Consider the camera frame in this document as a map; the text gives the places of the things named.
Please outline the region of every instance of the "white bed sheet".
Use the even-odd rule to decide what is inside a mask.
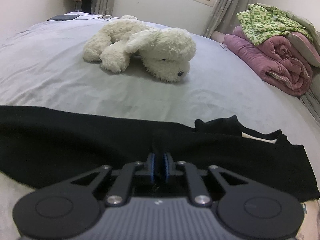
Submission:
[[[0,45],[0,104],[188,126],[196,119],[236,114],[246,127],[263,133],[282,129],[292,144],[303,144],[320,185],[320,127],[297,98],[263,82],[219,43],[197,35],[196,56],[182,82],[157,81],[138,60],[124,73],[106,72],[84,62],[81,53],[85,41],[107,23],[50,21],[8,38]],[[0,173],[1,240],[18,238],[12,208],[31,190]]]

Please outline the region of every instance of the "stuffed animal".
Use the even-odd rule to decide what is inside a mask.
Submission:
[[[189,72],[189,61],[195,53],[196,44],[186,30],[157,29],[133,16],[124,16],[102,27],[87,41],[83,58],[101,61],[101,67],[119,73],[128,67],[130,56],[138,54],[156,78],[175,82]]]

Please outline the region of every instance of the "green checkered blanket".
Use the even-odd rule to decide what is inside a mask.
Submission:
[[[254,45],[259,45],[273,36],[291,32],[299,32],[313,42],[309,31],[300,23],[289,19],[279,8],[261,3],[249,4],[248,8],[236,15],[244,34]]]

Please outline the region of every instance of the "plush dog's ear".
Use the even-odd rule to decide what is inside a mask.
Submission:
[[[127,53],[135,53],[138,49],[146,49],[154,45],[160,30],[145,30],[133,34],[125,46]]]

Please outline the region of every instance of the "white logo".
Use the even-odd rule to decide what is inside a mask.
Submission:
[[[156,204],[156,205],[161,205],[162,203],[163,203],[163,201],[160,200],[160,199],[158,199],[157,201],[155,201],[155,204]]]

